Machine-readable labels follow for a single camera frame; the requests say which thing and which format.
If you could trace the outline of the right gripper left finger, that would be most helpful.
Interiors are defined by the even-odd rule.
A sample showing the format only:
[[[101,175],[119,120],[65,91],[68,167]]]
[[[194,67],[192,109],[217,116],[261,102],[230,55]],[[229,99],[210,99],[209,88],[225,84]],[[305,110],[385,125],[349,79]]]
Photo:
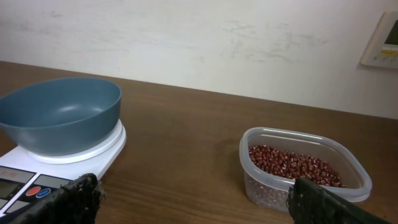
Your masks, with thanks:
[[[43,198],[1,217],[1,224],[94,224],[103,198],[101,182],[83,174]]]

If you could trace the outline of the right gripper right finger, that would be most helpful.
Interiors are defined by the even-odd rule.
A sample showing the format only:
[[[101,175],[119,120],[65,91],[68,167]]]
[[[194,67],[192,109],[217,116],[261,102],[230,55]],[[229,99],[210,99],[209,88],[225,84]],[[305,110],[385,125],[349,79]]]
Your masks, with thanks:
[[[295,224],[389,224],[305,178],[289,188],[286,206]]]

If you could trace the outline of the red adzuki beans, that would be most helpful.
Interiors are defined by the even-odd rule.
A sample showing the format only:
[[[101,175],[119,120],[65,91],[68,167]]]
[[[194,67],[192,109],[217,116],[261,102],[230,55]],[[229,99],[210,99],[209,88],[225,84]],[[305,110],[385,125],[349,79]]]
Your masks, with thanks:
[[[298,179],[304,177],[318,185],[345,188],[340,175],[328,161],[313,157],[310,154],[297,154],[280,151],[272,146],[254,145],[248,147],[251,162],[268,174]]]

